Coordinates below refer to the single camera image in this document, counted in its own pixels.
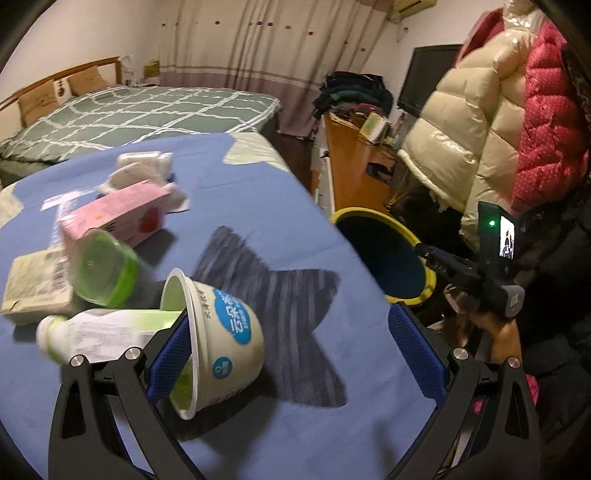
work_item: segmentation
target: blue gripper pad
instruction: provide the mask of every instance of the blue gripper pad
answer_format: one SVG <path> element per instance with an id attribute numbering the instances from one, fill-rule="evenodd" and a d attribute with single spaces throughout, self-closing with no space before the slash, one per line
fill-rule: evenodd
<path id="1" fill-rule="evenodd" d="M 150 402 L 156 404 L 170 395 L 190 356 L 189 316 L 185 315 L 150 368 L 150 385 L 146 391 Z"/>
<path id="2" fill-rule="evenodd" d="M 390 307 L 388 328 L 423 395 L 435 400 L 438 407 L 443 405 L 447 395 L 445 367 L 402 306 Z"/>

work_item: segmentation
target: phone screen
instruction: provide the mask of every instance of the phone screen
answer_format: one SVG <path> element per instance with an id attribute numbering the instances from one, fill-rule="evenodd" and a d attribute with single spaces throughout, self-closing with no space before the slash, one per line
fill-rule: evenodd
<path id="1" fill-rule="evenodd" d="M 515 249 L 515 226 L 508 219 L 501 216 L 501 244 L 499 256 L 513 259 Z"/>

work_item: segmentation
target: trash can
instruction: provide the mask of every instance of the trash can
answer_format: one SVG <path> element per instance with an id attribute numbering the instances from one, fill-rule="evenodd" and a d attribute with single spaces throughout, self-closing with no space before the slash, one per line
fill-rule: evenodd
<path id="1" fill-rule="evenodd" d="M 383 213 L 356 207 L 339 210 L 331 221 L 353 246 L 388 301 L 418 306 L 432 295 L 435 272 L 415 252 L 419 240 L 404 225 Z"/>

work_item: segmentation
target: metal screw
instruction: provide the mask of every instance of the metal screw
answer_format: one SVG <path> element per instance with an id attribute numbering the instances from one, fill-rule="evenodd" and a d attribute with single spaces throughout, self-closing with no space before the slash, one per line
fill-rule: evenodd
<path id="1" fill-rule="evenodd" d="M 141 354 L 141 350 L 137 347 L 132 347 L 125 352 L 125 358 L 127 360 L 135 360 Z"/>
<path id="2" fill-rule="evenodd" d="M 510 356 L 509 360 L 507 360 L 507 363 L 509 363 L 511 368 L 519 368 L 521 366 L 519 359 L 515 358 L 514 356 Z"/>
<path id="3" fill-rule="evenodd" d="M 463 348 L 456 348 L 453 351 L 453 356 L 458 360 L 468 360 L 468 352 Z"/>
<path id="4" fill-rule="evenodd" d="M 70 360 L 70 365 L 73 367 L 79 367 L 82 365 L 84 361 L 84 357 L 82 355 L 76 355 L 72 360 Z"/>

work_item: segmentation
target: plastic container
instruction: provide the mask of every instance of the plastic container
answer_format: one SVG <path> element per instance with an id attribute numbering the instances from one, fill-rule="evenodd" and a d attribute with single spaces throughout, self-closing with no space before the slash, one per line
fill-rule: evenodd
<path id="1" fill-rule="evenodd" d="M 435 290 L 437 276 L 414 247 L 418 238 L 393 218 L 365 208 L 346 208 L 330 219 L 355 249 L 386 298 L 418 306 Z"/>
<path id="2" fill-rule="evenodd" d="M 173 166 L 173 154 L 162 152 L 131 152 L 117 157 L 117 168 L 126 167 L 132 163 L 145 163 L 152 167 L 163 180 L 170 177 Z"/>
<path id="3" fill-rule="evenodd" d="M 251 308 L 224 291 L 192 281 L 172 270 L 160 309 L 174 312 L 187 307 L 192 355 L 170 400 L 185 420 L 250 385 L 261 372 L 264 340 Z"/>
<path id="4" fill-rule="evenodd" d="M 109 232 L 93 228 L 69 253 L 70 282 L 81 298 L 109 309 L 147 309 L 156 301 L 152 268 Z"/>
<path id="5" fill-rule="evenodd" d="M 128 348 L 143 348 L 163 328 L 170 327 L 180 312 L 160 310 L 92 309 L 71 320 L 51 315 L 37 326 L 39 350 L 58 364 L 75 355 L 90 363 L 119 358 Z"/>

